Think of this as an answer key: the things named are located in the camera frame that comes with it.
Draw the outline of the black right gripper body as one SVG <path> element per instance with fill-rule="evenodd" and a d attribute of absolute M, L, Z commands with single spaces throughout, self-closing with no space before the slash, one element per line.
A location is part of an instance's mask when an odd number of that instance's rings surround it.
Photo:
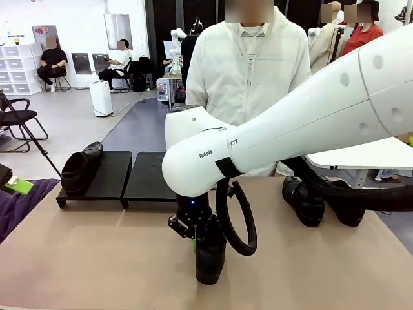
<path fill-rule="evenodd" d="M 177 218 L 187 227 L 204 226 L 212 214 L 209 206 L 209 195 L 204 193 L 198 197 L 177 197 Z"/>

